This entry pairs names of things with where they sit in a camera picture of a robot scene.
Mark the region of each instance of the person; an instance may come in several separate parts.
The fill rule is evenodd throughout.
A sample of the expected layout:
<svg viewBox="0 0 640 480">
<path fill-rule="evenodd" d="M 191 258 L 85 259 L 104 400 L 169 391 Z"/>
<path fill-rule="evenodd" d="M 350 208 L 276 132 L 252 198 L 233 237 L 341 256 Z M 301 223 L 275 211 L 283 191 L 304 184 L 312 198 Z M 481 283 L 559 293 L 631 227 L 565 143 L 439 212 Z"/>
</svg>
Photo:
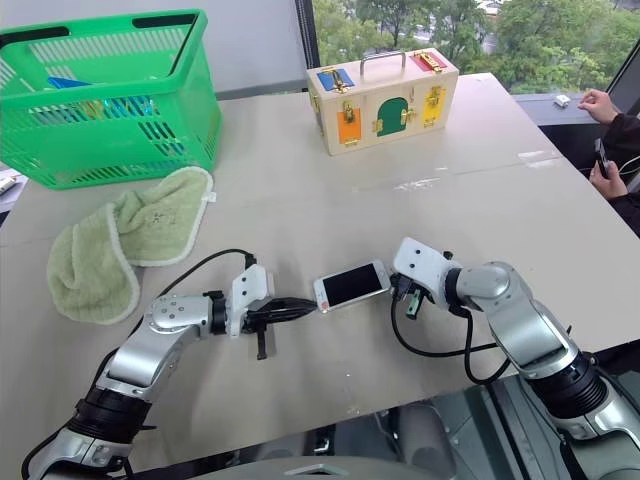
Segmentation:
<svg viewBox="0 0 640 480">
<path fill-rule="evenodd" d="M 640 237 L 640 193 L 629 193 L 620 173 L 623 166 L 622 175 L 627 173 L 627 180 L 640 173 L 637 170 L 631 174 L 640 168 L 640 158 L 625 166 L 625 163 L 640 155 L 640 119 L 620 113 L 606 92 L 594 89 L 584 94 L 578 108 L 589 112 L 597 122 L 609 126 L 602 139 L 607 159 L 611 160 L 607 167 L 609 178 L 602 175 L 596 163 L 591 169 L 589 181 Z"/>
</svg>

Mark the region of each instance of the phone screen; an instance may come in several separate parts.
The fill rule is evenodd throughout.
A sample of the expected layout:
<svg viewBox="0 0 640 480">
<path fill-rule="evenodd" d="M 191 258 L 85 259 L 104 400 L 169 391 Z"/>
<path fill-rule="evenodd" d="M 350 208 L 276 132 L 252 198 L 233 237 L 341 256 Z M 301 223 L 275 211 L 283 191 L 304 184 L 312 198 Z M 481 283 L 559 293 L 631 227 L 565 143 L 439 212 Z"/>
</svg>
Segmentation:
<svg viewBox="0 0 640 480">
<path fill-rule="evenodd" d="M 371 263 L 325 278 L 322 283 L 332 307 L 382 289 L 376 269 Z"/>
</svg>

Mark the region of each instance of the hand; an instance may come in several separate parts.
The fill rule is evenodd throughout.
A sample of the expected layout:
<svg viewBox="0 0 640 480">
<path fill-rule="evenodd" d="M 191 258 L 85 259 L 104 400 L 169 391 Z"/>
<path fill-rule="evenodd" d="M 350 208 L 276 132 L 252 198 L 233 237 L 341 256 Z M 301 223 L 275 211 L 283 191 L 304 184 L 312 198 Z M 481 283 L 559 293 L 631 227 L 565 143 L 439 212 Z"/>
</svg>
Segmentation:
<svg viewBox="0 0 640 480">
<path fill-rule="evenodd" d="M 620 113 L 611 103 L 608 93 L 594 90 L 593 88 L 587 90 L 587 93 L 584 94 L 578 104 L 578 108 L 586 110 L 594 120 L 604 125 L 611 124 L 613 119 Z"/>
<path fill-rule="evenodd" d="M 609 178 L 602 176 L 598 162 L 596 162 L 596 165 L 591 169 L 591 174 L 589 175 L 589 181 L 604 198 L 611 200 L 612 198 L 621 197 L 629 193 L 627 186 L 620 178 L 620 172 L 615 162 L 609 162 L 607 165 L 607 175 Z"/>
</svg>

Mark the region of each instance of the wall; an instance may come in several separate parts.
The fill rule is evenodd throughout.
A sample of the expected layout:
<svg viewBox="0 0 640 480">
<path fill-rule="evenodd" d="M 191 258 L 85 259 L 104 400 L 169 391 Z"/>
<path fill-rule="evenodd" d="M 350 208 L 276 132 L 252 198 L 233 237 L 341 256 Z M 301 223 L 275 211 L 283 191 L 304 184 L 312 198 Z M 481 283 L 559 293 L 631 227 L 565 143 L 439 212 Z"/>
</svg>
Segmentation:
<svg viewBox="0 0 640 480">
<path fill-rule="evenodd" d="M 294 0 L 0 0 L 0 26 L 180 8 L 207 13 L 204 41 L 217 92 L 304 78 Z"/>
</svg>

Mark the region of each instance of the smartphone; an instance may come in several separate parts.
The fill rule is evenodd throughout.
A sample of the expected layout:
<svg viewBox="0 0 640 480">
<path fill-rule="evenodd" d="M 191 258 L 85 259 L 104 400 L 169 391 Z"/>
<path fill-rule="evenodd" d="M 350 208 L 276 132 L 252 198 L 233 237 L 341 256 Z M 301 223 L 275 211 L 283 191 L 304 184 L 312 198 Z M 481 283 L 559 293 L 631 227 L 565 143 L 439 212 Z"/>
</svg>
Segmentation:
<svg viewBox="0 0 640 480">
<path fill-rule="evenodd" d="M 596 146 L 596 160 L 598 162 L 598 168 L 600 168 L 600 173 L 604 178 L 609 178 L 609 174 L 607 173 L 609 160 L 607 160 L 607 154 L 604 150 L 604 142 L 601 139 L 596 138 L 595 146 Z"/>
<path fill-rule="evenodd" d="M 389 275 L 380 260 L 373 260 L 313 282 L 316 302 L 322 313 L 386 292 L 389 288 Z"/>
</svg>

